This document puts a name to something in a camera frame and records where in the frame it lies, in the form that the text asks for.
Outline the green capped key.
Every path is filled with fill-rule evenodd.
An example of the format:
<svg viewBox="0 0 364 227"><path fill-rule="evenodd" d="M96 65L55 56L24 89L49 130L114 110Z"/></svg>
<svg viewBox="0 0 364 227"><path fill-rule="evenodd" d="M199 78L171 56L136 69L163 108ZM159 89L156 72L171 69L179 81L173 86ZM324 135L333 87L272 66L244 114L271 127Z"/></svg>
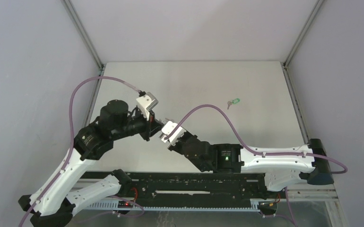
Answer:
<svg viewBox="0 0 364 227"><path fill-rule="evenodd" d="M237 104L239 102L240 102L240 99L239 98L235 98L235 99L229 100L227 102L227 110L229 110L232 105L235 105L235 104Z"/></svg>

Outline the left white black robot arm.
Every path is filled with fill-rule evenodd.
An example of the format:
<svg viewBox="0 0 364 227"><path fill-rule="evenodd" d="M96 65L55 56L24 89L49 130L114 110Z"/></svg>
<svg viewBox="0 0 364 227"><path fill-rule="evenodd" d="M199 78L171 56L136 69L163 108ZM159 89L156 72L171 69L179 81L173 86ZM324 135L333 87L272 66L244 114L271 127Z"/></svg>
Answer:
<svg viewBox="0 0 364 227"><path fill-rule="evenodd" d="M122 100L109 101L102 107L96 120L75 136L73 148L42 188L19 199L21 208L31 214L32 225L64 227L81 210L105 197L129 195L132 180L121 169L83 189L72 188L90 166L113 148L116 140L138 134L148 141L160 131L163 124L153 112L157 103L157 99L144 95L137 98L132 111Z"/></svg>

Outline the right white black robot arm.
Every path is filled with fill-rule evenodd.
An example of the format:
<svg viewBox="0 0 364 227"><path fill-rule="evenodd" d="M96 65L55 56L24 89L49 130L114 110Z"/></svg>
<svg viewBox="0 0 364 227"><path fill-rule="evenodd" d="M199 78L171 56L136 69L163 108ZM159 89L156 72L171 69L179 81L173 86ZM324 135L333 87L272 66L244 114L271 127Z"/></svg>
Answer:
<svg viewBox="0 0 364 227"><path fill-rule="evenodd" d="M270 197L290 185L307 182L310 185L329 185L334 180L320 139L291 148L293 156L277 155L280 150L256 148L259 155L240 144L210 144L188 131L161 140L168 149L183 155L199 171L227 174L263 174L256 185L259 196Z"/></svg>

